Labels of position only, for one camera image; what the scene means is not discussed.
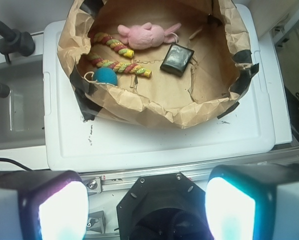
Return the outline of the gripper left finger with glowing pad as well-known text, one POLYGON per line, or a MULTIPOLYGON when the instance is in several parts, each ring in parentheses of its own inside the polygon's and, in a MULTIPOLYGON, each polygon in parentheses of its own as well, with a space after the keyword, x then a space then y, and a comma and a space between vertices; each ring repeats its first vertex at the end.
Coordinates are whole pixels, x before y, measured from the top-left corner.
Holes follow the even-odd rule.
POLYGON ((88 214, 75 171, 0 171, 0 240, 82 240, 88 214))

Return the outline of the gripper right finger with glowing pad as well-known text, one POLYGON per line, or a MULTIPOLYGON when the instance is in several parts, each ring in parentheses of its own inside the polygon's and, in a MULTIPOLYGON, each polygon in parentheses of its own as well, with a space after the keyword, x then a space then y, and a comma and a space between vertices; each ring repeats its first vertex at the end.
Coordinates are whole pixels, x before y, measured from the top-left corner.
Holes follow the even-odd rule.
POLYGON ((299 240, 299 163, 216 166, 205 211, 216 240, 299 240))

